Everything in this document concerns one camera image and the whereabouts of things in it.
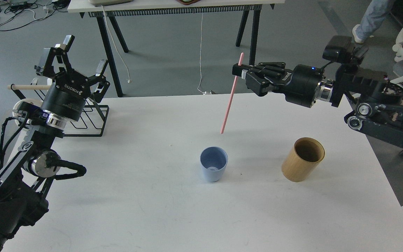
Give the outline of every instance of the black cable carrier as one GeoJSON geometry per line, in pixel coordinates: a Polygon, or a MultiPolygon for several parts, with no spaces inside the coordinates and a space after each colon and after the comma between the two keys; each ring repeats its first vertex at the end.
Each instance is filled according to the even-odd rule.
{"type": "MultiPolygon", "coordinates": [[[[107,16],[144,16],[144,15],[165,15],[165,14],[186,14],[186,13],[209,13],[229,12],[244,10],[261,10],[262,5],[230,5],[230,6],[206,6],[206,7],[183,7],[183,8],[155,8],[155,9],[134,9],[134,10],[111,10],[105,11],[107,16]]],[[[104,16],[102,11],[88,12],[92,18],[104,16]]]]}

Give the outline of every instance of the brown cylinder cup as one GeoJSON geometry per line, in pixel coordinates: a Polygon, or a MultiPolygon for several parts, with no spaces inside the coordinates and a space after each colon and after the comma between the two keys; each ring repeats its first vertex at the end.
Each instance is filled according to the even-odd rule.
{"type": "Polygon", "coordinates": [[[284,176],[301,182],[318,166],[325,156],[323,145],[313,138],[298,139],[281,166],[284,176]]]}

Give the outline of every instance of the gray floor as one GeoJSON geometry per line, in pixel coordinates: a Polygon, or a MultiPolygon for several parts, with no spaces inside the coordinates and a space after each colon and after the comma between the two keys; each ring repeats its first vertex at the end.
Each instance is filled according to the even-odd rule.
{"type": "MultiPolygon", "coordinates": [[[[285,4],[276,5],[275,10],[264,6],[256,62],[281,61],[286,62],[288,68],[297,64],[323,66],[326,61],[321,55],[329,39],[333,35],[350,35],[369,2],[288,0],[285,4]]],[[[40,0],[39,3],[45,4],[46,0],[40,0]]],[[[40,8],[36,12],[37,19],[44,15],[40,8]]],[[[182,14],[118,18],[131,50],[129,54],[122,54],[130,68],[133,80],[130,84],[126,82],[125,68],[115,55],[123,92],[127,97],[200,95],[197,86],[200,80],[201,16],[182,14]]],[[[32,12],[23,13],[4,28],[18,27],[31,21],[32,17],[32,12]]],[[[231,66],[237,62],[242,51],[248,58],[251,16],[242,46],[234,46],[240,18],[239,12],[203,15],[202,91],[229,93],[233,80],[231,66]]],[[[394,19],[388,18],[376,31],[374,38],[368,40],[370,50],[362,66],[386,71],[390,77],[394,77],[392,67],[395,54],[391,47],[399,30],[400,26],[394,19]]],[[[72,66],[85,75],[92,75],[99,60],[106,58],[94,18],[85,16],[81,19],[78,14],[55,13],[27,27],[0,32],[0,124],[18,100],[6,86],[12,83],[29,84],[36,77],[33,66],[38,64],[42,48],[61,42],[68,34],[76,37],[69,53],[72,66]]],[[[326,69],[329,78],[334,78],[336,67],[332,65],[326,69]]],[[[106,75],[111,80],[109,71],[106,75]]],[[[45,82],[45,79],[40,79],[40,83],[45,82]]],[[[243,82],[236,92],[248,92],[243,82]]],[[[116,97],[113,86],[106,97],[116,97]]],[[[267,110],[267,114],[271,115],[272,110],[277,108],[267,110]]],[[[325,127],[333,123],[342,121],[325,122],[325,127]]],[[[14,130],[14,127],[8,129],[9,132],[14,130]]],[[[376,139],[370,139],[370,142],[403,205],[403,159],[397,156],[400,149],[376,139]]]]}

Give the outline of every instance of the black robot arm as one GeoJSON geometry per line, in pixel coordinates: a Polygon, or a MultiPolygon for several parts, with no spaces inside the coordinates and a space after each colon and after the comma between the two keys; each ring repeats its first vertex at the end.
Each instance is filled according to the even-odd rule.
{"type": "Polygon", "coordinates": [[[238,65],[232,74],[241,76],[258,96],[268,92],[282,93],[287,102],[312,107],[317,99],[338,107],[345,95],[354,110],[344,117],[355,131],[403,148],[403,88],[392,84],[384,72],[360,67],[366,46],[357,48],[350,37],[334,36],[323,52],[323,58],[341,66],[335,80],[324,76],[324,67],[299,64],[293,70],[284,62],[262,62],[238,65]]]}
{"type": "Polygon", "coordinates": [[[110,83],[104,76],[106,60],[99,63],[96,74],[90,77],[71,67],[67,52],[73,40],[74,36],[68,35],[63,44],[43,50],[35,70],[37,75],[51,78],[53,85],[41,107],[22,102],[15,111],[16,119],[22,122],[17,132],[22,128],[28,131],[18,152],[6,166],[2,165],[5,151],[0,153],[0,251],[21,226],[34,225],[48,212],[46,196],[54,180],[73,179],[86,172],[84,166],[62,160],[51,147],[56,137],[64,136],[66,122],[80,118],[85,100],[100,102],[110,83]],[[54,59],[59,64],[58,73],[54,71],[54,59]],[[96,84],[96,90],[91,92],[90,86],[96,84]],[[75,172],[57,174],[62,167],[75,172]],[[37,177],[33,185],[23,182],[21,169],[37,177]]]}

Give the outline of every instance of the blue cup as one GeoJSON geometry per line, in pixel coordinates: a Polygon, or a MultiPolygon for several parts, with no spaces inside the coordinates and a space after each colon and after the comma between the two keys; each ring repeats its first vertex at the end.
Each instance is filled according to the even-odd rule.
{"type": "Polygon", "coordinates": [[[200,154],[201,170],[208,182],[219,180],[225,172],[227,163],[228,155],[220,147],[208,147],[200,154]]]}

